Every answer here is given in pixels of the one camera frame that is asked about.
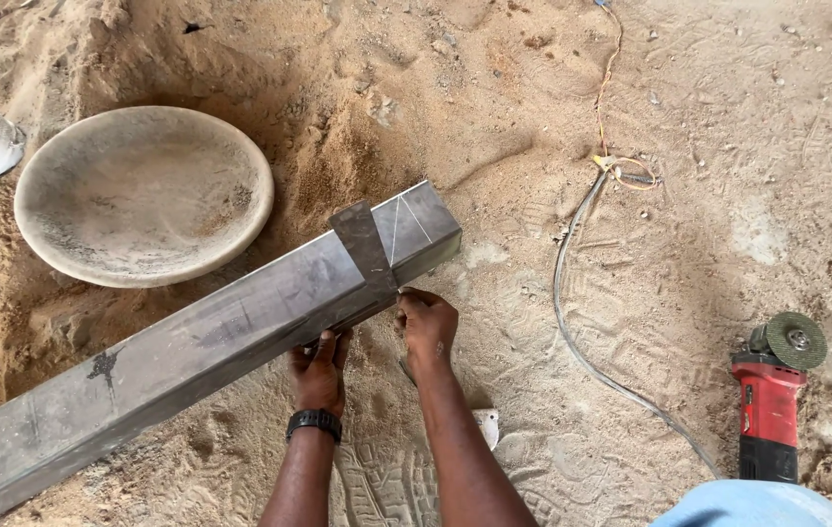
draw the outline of sand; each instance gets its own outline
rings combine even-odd
[[[617,27],[586,0],[0,3],[0,111],[26,158],[78,119],[139,104],[237,126],[272,165],[258,240],[148,291],[51,272],[0,180],[0,404],[326,230],[336,208],[430,179],[462,254],[416,285],[460,310],[453,363],[496,408],[494,455],[543,525],[640,525],[711,477],[687,444],[575,364],[556,333],[556,239],[597,175],[593,112]],[[614,153],[666,183],[609,184],[562,292],[583,353],[735,473],[730,354],[801,310],[831,353],[800,410],[804,485],[832,498],[832,1],[615,3]],[[388,313],[348,361],[339,526],[437,525],[437,489]],[[276,360],[54,486],[0,525],[256,522],[290,413]]]

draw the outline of wristwatch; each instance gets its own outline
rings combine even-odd
[[[334,437],[334,444],[336,446],[341,444],[341,430],[343,429],[341,419],[324,408],[318,410],[302,410],[293,413],[289,418],[289,428],[285,431],[285,442],[288,443],[292,439],[292,433],[296,428],[302,426],[315,426],[325,430]]]

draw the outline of red angle grinder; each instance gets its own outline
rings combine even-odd
[[[731,358],[741,383],[739,478],[797,484],[796,391],[827,351],[816,323],[786,311],[754,328]]]

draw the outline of green cutting disc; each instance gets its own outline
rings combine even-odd
[[[819,325],[801,313],[778,314],[767,323],[765,333],[773,354],[795,369],[822,364],[829,350]]]

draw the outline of gray cable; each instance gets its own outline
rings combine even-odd
[[[562,307],[559,300],[559,290],[562,286],[562,266],[566,260],[568,242],[572,239],[573,234],[575,234],[575,227],[578,226],[579,221],[582,219],[582,215],[588,209],[588,205],[595,199],[595,196],[597,196],[597,191],[601,188],[601,185],[604,184],[605,179],[607,179],[607,173],[602,172],[601,175],[598,176],[597,180],[595,180],[595,184],[592,185],[591,190],[588,191],[588,195],[579,204],[579,208],[575,210],[575,215],[572,216],[572,222],[568,224],[568,234],[566,234],[566,237],[562,240],[562,244],[559,246],[559,256],[555,260],[555,273],[552,276],[552,306],[555,308],[555,317],[559,321],[559,331],[562,332],[562,337],[566,340],[568,349],[571,351],[572,356],[575,357],[575,360],[579,361],[582,367],[595,376],[599,381],[609,385],[611,388],[614,388],[623,394],[624,397],[644,406],[644,408],[650,412],[655,413],[657,417],[663,419],[663,422],[686,438],[686,441],[690,443],[692,449],[696,451],[696,454],[702,458],[702,461],[708,466],[709,470],[712,471],[715,479],[722,479],[724,476],[721,474],[721,471],[718,470],[718,467],[715,466],[714,461],[709,458],[709,455],[705,452],[705,450],[703,450],[702,446],[692,439],[690,433],[686,431],[682,425],[674,421],[669,415],[667,415],[666,412],[660,410],[656,404],[645,400],[643,397],[637,395],[628,388],[619,385],[614,381],[614,379],[608,377],[591,365],[591,363],[589,363],[579,351],[578,347],[575,346],[575,342],[572,339],[572,336],[568,333],[568,328],[566,328],[566,319],[562,316]]]

